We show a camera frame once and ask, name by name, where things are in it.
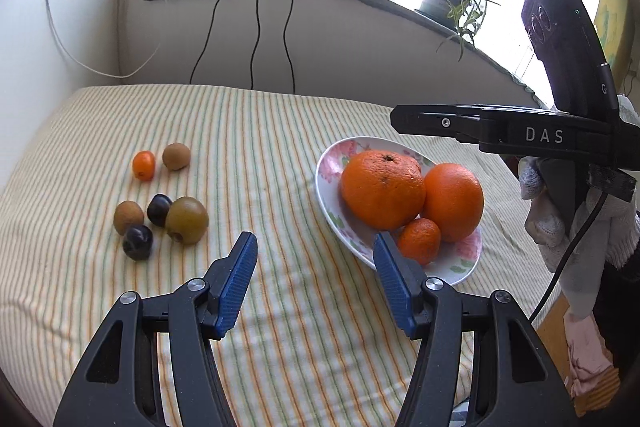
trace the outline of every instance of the silver bolt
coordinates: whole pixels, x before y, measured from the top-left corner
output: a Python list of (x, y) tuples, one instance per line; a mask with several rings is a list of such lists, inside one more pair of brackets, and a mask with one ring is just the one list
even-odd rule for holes
[(192, 292), (197, 292), (199, 290), (202, 290), (205, 284), (206, 283), (202, 279), (191, 279), (187, 283), (187, 288), (190, 289)]
[(442, 282), (437, 277), (429, 277), (427, 279), (426, 285), (428, 289), (436, 292), (438, 290), (442, 290), (442, 287), (444, 286), (444, 282)]
[(133, 301), (136, 300), (136, 294), (135, 292), (124, 292), (121, 296), (120, 296), (120, 302), (122, 304), (131, 304)]
[(511, 301), (511, 295), (509, 292), (506, 292), (504, 290), (498, 290), (495, 293), (495, 300), (497, 300), (498, 302), (502, 302), (503, 304), (507, 304), (507, 302)]

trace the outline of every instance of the bed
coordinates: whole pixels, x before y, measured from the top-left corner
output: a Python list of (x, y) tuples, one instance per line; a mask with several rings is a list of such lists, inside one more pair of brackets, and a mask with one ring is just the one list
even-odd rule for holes
[[(322, 217), (314, 170), (326, 147), (379, 136), (476, 174), (486, 198), (483, 254), (459, 290), (508, 289), (527, 313), (550, 275), (524, 231), (518, 182), (500, 158), (452, 139), (400, 136), (389, 112), (216, 86), (76, 92), (41, 128), (0, 196), (0, 368), (25, 406), (51, 425), (79, 357), (121, 293), (172, 292), (250, 230), (258, 238), (254, 277), (236, 327), (213, 343), (238, 425), (393, 425), (418, 343), (394, 326), (375, 272)], [(159, 155), (175, 141), (191, 147), (187, 169), (158, 166), (148, 183), (131, 176), (137, 151)], [(113, 209), (122, 200), (145, 208), (157, 192), (203, 201), (209, 232), (195, 247), (156, 233), (152, 256), (135, 263), (122, 253)], [(178, 426), (165, 335), (159, 358), (166, 421)], [(457, 400), (468, 394), (471, 366), (466, 334)]]

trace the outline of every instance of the pink fabric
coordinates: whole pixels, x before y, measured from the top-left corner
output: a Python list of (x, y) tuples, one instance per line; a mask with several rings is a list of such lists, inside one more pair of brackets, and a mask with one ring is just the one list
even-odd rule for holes
[(572, 398), (594, 389), (602, 374), (612, 365), (602, 352), (600, 332), (593, 315), (578, 320), (570, 312), (564, 314), (564, 332), (569, 346), (569, 368)]

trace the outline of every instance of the small orange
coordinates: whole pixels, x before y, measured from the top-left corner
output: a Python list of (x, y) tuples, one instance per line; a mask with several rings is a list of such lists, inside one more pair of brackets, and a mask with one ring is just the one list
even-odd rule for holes
[(363, 151), (342, 172), (340, 193), (351, 212), (374, 229), (395, 230), (424, 203), (418, 162), (389, 151)]
[(440, 249), (440, 229), (431, 219), (414, 219), (404, 227), (396, 246), (405, 257), (429, 264)]
[(420, 214), (436, 223), (443, 241), (460, 241), (476, 229), (484, 195), (473, 172), (457, 163), (438, 164), (424, 177), (424, 190)]
[(140, 151), (131, 163), (133, 175), (141, 182), (148, 182), (156, 173), (156, 157), (151, 151)]

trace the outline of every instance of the plate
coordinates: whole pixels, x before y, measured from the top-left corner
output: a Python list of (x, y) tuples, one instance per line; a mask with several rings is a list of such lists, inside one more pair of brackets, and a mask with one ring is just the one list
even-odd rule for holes
[[(365, 225), (353, 215), (340, 195), (340, 176), (349, 159), (366, 150), (383, 150), (404, 154), (415, 158), (424, 176), (434, 163), (417, 151), (402, 144), (369, 136), (356, 136), (337, 141), (329, 147), (316, 166), (316, 194), (322, 213), (344, 245), (372, 269), (373, 240), (378, 230)], [(397, 237), (399, 230), (392, 232)], [(457, 243), (442, 243), (434, 261), (424, 266), (430, 277), (439, 277), (450, 285), (465, 280), (476, 269), (482, 252), (480, 226), (471, 235)]]

